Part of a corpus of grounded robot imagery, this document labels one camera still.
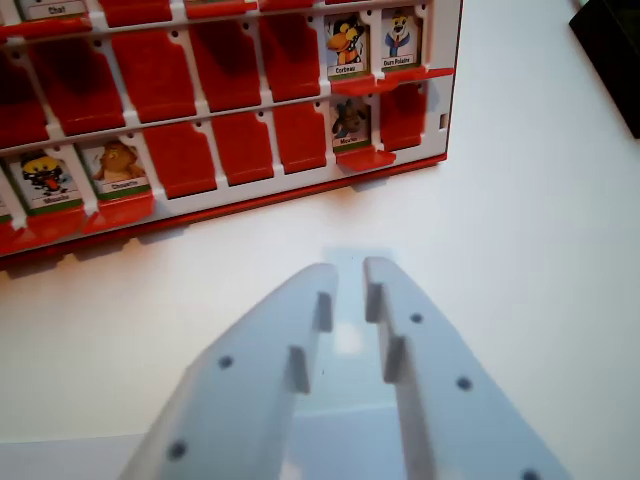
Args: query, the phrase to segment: white plastic frame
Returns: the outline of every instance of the white plastic frame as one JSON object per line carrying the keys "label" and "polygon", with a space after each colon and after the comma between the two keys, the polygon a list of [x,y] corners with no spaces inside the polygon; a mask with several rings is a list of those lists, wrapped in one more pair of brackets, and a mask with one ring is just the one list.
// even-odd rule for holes
{"label": "white plastic frame", "polygon": [[[46,128],[49,133],[50,140],[0,149],[0,157],[33,150],[36,148],[51,148],[54,146],[57,146],[61,149],[66,149],[66,147],[68,146],[69,148],[71,148],[71,150],[73,150],[72,144],[74,143],[84,143],[87,141],[94,141],[107,137],[119,137],[124,139],[128,134],[134,134],[134,143],[136,147],[140,152],[145,152],[145,154],[142,155],[143,164],[145,170],[148,172],[149,181],[152,186],[152,191],[157,204],[154,213],[146,217],[144,220],[141,220],[140,223],[161,220],[172,216],[188,214],[200,210],[219,207],[222,205],[241,202],[243,200],[259,198],[280,192],[307,187],[310,185],[322,184],[330,182],[332,180],[354,176],[356,175],[356,173],[336,165],[336,156],[333,153],[333,148],[331,145],[332,136],[330,131],[331,125],[329,125],[329,100],[332,97],[332,94],[331,83],[327,79],[327,59],[326,49],[324,48],[324,15],[348,12],[359,13],[362,21],[367,23],[370,27],[369,55],[371,62],[371,73],[376,78],[384,78],[384,73],[381,69],[381,40],[379,38],[381,35],[381,10],[394,6],[397,7],[407,5],[414,5],[416,15],[423,19],[423,49],[421,55],[422,65],[424,65],[427,69],[453,69],[455,67],[455,54],[458,38],[458,22],[461,7],[460,0],[426,0],[425,2],[419,2],[416,0],[381,0],[344,3],[336,5],[326,5],[324,2],[321,2],[308,9],[277,12],[260,12],[259,10],[254,10],[249,11],[244,15],[196,21],[186,18],[185,7],[182,1],[172,1],[171,11],[173,14],[173,20],[169,22],[118,28],[110,28],[107,26],[104,12],[102,12],[97,0],[87,0],[87,6],[90,12],[89,17],[93,25],[93,32],[86,35],[87,40],[89,41],[91,48],[96,52],[103,54],[107,60],[107,63],[109,64],[114,82],[120,94],[121,102],[123,105],[123,116],[125,118],[126,126],[99,132],[65,136],[60,127],[58,119],[55,117],[54,112],[52,111],[44,96],[43,90],[35,75],[33,66],[31,65],[31,62],[26,55],[28,42],[25,42],[22,39],[11,38],[9,39],[7,46],[5,46],[5,54],[8,55],[11,61],[13,61],[17,65],[22,66],[27,71],[29,78],[32,81],[34,91],[45,110],[45,115],[48,121],[48,125]],[[7,24],[15,23],[16,20],[19,20],[19,16],[15,16],[17,15],[17,11],[13,12],[13,10],[15,10],[15,6],[13,5],[11,0],[0,0],[0,13],[5,18]],[[283,13],[299,13],[305,18],[311,17],[309,27],[316,31],[318,37],[318,59],[320,63],[320,95],[318,96],[299,98],[283,102],[273,101],[273,97],[269,89],[268,80],[266,78],[264,70],[264,64],[262,61],[262,46],[258,32],[258,19],[260,15],[277,15]],[[243,32],[253,39],[256,48],[258,72],[260,75],[261,104],[233,110],[209,112],[206,97],[204,95],[202,85],[200,83],[200,78],[198,76],[197,64],[193,54],[193,49],[191,47],[187,26],[190,23],[200,23],[205,21],[215,22],[219,20],[228,20],[231,18],[240,23],[247,23],[249,25],[249,28],[247,30],[243,30]],[[111,47],[110,38],[114,33],[158,27],[165,29],[169,39],[174,44],[180,45],[185,53],[187,65],[189,68],[189,75],[194,86],[194,105],[197,113],[196,115],[189,117],[142,124],[128,96],[122,74],[118,67],[113,49]],[[171,35],[171,32],[174,30],[178,32],[177,37],[173,37]],[[17,51],[20,54],[20,57],[18,59],[12,58],[11,54],[14,51]],[[446,122],[447,128],[440,129],[440,116],[446,115],[447,117],[445,118],[448,119],[450,115],[453,75],[434,77],[420,83],[422,84],[422,88],[426,89],[425,93],[427,95],[427,112],[425,116],[425,127],[421,136],[421,143],[420,145],[415,147],[395,151],[394,153],[396,154],[396,159],[393,163],[394,166],[409,163],[423,158],[434,157],[446,152],[448,122]],[[384,145],[381,143],[380,138],[379,96],[365,96],[364,100],[371,106],[372,145],[374,145],[376,149],[381,150],[384,148]],[[326,166],[321,168],[315,168],[313,170],[306,170],[298,173],[285,174],[279,155],[272,110],[273,108],[277,108],[282,105],[300,102],[313,103],[315,111],[322,113],[322,115],[324,115],[325,117],[325,157],[327,163]],[[273,157],[274,176],[269,179],[230,187],[224,174],[224,170],[222,169],[218,154],[218,148],[215,142],[215,136],[213,135],[211,122],[209,121],[209,119],[218,115],[228,115],[246,111],[253,111],[256,115],[256,118],[267,126]],[[258,116],[259,112],[263,112],[262,117]],[[140,129],[178,122],[190,122],[192,123],[194,129],[205,134],[209,143],[211,156],[214,161],[217,188],[213,191],[169,200],[164,193],[164,188],[158,181],[158,177],[156,175],[155,168],[153,167],[152,162],[149,161],[150,156],[148,155],[148,149],[146,147],[146,144],[144,143],[144,138]],[[125,143],[132,143],[132,140],[127,137]],[[87,180],[86,183],[89,188],[81,189],[81,193],[85,204],[85,211],[87,212],[87,214],[90,214],[97,208],[97,202],[95,194],[90,188],[89,180]],[[0,181],[0,194],[3,198],[6,199],[5,203],[7,203],[7,205],[10,207],[10,212],[14,218],[14,222],[17,222],[17,224],[23,224],[24,212],[21,211],[21,208],[17,208],[15,205],[13,205],[13,207],[10,206],[12,204],[12,202],[9,200],[11,193],[5,192],[6,189],[7,186],[3,185],[2,181]],[[75,236],[65,237],[64,239],[61,239],[61,241],[79,238],[81,236],[83,235],[78,234]]]}

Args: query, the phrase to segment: cartoon character picture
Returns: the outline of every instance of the cartoon character picture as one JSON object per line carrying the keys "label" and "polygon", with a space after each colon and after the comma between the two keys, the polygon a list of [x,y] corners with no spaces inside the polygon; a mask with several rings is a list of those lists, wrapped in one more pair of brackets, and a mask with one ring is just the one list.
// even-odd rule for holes
{"label": "cartoon character picture", "polygon": [[420,63],[421,19],[412,7],[382,11],[382,69],[396,70]]}
{"label": "cartoon character picture", "polygon": [[98,198],[110,200],[149,190],[149,180],[134,146],[118,138],[79,145]]}
{"label": "cartoon character picture", "polygon": [[332,101],[331,121],[334,151],[371,143],[369,106],[361,98]]}
{"label": "cartoon character picture", "polygon": [[22,178],[31,182],[35,190],[41,190],[47,197],[65,193],[65,183],[71,180],[71,176],[63,174],[60,163],[61,160],[50,157],[43,150],[23,154],[20,160]]}
{"label": "cartoon character picture", "polygon": [[384,43],[389,47],[389,57],[397,57],[398,49],[404,47],[411,39],[407,29],[407,16],[401,10],[393,14],[391,18],[391,31],[387,33]]}
{"label": "cartoon character picture", "polygon": [[9,209],[0,198],[0,223],[8,222],[9,220],[11,220]]}
{"label": "cartoon character picture", "polygon": [[367,115],[362,110],[358,110],[351,99],[339,103],[336,108],[338,109],[338,118],[331,127],[331,131],[335,135],[334,138],[344,138],[350,133],[358,133],[362,128],[363,120],[367,119]]}
{"label": "cartoon character picture", "polygon": [[367,69],[367,29],[357,14],[326,17],[327,75],[352,75]]}
{"label": "cartoon character picture", "polygon": [[35,150],[4,160],[4,169],[29,215],[82,205],[64,155]]}
{"label": "cartoon character picture", "polygon": [[333,24],[333,36],[327,42],[327,48],[338,54],[338,65],[362,61],[360,53],[363,47],[358,45],[358,40],[363,34],[364,27],[358,24],[356,15],[351,15],[346,20],[338,20]]}
{"label": "cartoon character picture", "polygon": [[138,155],[120,140],[108,142],[100,157],[100,170],[93,175],[94,180],[106,183],[122,182],[144,177],[145,171],[136,165]]}

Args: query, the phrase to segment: cartoon bird picture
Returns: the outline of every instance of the cartoon bird picture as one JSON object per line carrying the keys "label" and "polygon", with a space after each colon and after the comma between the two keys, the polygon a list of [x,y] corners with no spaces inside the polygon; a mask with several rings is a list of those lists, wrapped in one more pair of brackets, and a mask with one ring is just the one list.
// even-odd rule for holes
{"label": "cartoon bird picture", "polygon": [[336,139],[344,138],[350,133],[357,133],[364,120],[367,119],[367,115],[362,110],[358,110],[351,99],[348,99],[344,104],[339,103],[337,110],[338,118],[331,128]]}
{"label": "cartoon bird picture", "polygon": [[397,10],[391,17],[391,31],[384,37],[384,43],[389,47],[390,57],[397,57],[398,49],[409,43],[411,35],[407,30],[407,20],[402,10]]}
{"label": "cartoon bird picture", "polygon": [[113,183],[144,177],[144,169],[135,164],[137,159],[134,149],[120,140],[107,142],[99,160],[100,170],[93,175],[93,179]]}
{"label": "cartoon bird picture", "polygon": [[346,20],[338,20],[333,24],[333,36],[327,42],[327,48],[338,54],[337,65],[359,63],[362,61],[362,45],[358,51],[358,41],[365,29],[358,24],[358,17],[351,15]]}
{"label": "cartoon bird picture", "polygon": [[37,150],[21,155],[20,167],[22,178],[31,182],[36,190],[43,190],[43,195],[51,196],[54,193],[67,191],[64,183],[71,180],[65,175],[60,164],[62,160],[50,157],[44,150]]}

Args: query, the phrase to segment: character card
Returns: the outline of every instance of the character card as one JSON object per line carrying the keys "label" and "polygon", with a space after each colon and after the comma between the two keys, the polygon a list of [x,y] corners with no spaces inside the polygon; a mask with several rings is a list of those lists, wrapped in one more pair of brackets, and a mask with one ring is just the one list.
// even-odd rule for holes
{"label": "character card", "polygon": [[82,205],[65,162],[44,150],[7,157],[3,166],[29,215]]}
{"label": "character card", "polygon": [[0,198],[0,223],[8,222],[9,220],[11,220],[9,209]]}
{"label": "character card", "polygon": [[329,79],[369,73],[368,26],[358,14],[331,15],[324,22]]}
{"label": "character card", "polygon": [[382,10],[382,70],[400,70],[420,65],[422,19],[414,7]]}
{"label": "character card", "polygon": [[361,97],[332,99],[329,106],[334,152],[371,144],[370,108]]}
{"label": "character card", "polygon": [[23,20],[82,15],[87,7],[82,0],[16,0]]}
{"label": "character card", "polygon": [[117,138],[77,146],[96,196],[111,200],[149,190],[149,180],[136,147]]}

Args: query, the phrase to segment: screw hole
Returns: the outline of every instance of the screw hole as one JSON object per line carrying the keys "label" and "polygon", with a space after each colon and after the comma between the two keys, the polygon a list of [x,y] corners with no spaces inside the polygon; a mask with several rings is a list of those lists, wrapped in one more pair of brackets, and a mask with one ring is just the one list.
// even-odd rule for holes
{"label": "screw hole", "polygon": [[522,480],[540,480],[540,475],[535,470],[525,470],[522,473]]}
{"label": "screw hole", "polygon": [[171,461],[180,460],[187,453],[187,444],[182,440],[176,440],[167,450],[167,458]]}
{"label": "screw hole", "polygon": [[229,355],[225,355],[220,360],[218,360],[218,365],[220,365],[221,369],[225,370],[233,365],[233,358]]}
{"label": "screw hole", "polygon": [[471,390],[471,387],[473,386],[473,384],[471,383],[471,380],[469,380],[467,377],[460,377],[456,382],[456,385],[458,385],[458,388],[460,390],[464,390],[465,392],[468,392],[469,390]]}

